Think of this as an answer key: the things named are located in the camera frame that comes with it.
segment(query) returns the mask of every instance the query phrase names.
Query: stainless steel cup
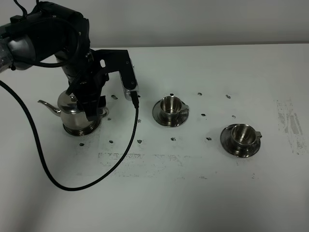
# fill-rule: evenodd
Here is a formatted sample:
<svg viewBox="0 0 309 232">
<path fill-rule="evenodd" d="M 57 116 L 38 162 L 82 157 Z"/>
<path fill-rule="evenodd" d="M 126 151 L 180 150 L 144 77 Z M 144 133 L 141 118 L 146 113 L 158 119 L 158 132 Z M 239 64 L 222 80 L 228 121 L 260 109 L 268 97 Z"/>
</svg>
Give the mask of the stainless steel cup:
<svg viewBox="0 0 309 232">
<path fill-rule="evenodd" d="M 262 138 L 261 132 L 246 124 L 237 124 L 231 131 L 232 144 L 241 149 L 250 147 L 260 138 Z"/>
<path fill-rule="evenodd" d="M 167 120 L 174 120 L 180 114 L 189 111 L 189 106 L 174 96 L 164 97 L 160 102 L 161 116 Z"/>
</svg>

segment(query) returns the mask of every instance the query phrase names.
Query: white table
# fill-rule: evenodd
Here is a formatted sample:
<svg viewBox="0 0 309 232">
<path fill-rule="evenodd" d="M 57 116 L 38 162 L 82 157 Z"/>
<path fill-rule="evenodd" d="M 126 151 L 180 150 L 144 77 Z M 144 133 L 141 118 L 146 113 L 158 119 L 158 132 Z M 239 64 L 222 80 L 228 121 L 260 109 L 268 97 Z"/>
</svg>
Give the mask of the white table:
<svg viewBox="0 0 309 232">
<path fill-rule="evenodd" d="M 65 192 L 48 180 L 27 118 L 0 89 L 0 231 L 309 230 L 308 44 L 129 48 L 129 53 L 140 86 L 141 123 L 124 162 L 83 191 Z M 60 118 L 37 103 L 56 104 L 67 88 L 60 68 L 7 70 L 0 79 L 28 106 L 47 165 L 61 184 L 95 180 L 124 152 L 135 111 L 118 73 L 103 88 L 111 120 L 85 137 L 68 135 Z M 152 117 L 155 102 L 170 93 L 190 107 L 178 128 L 164 128 Z M 220 133 L 233 123 L 261 131 L 261 149 L 253 157 L 235 158 L 221 147 Z"/>
</svg>

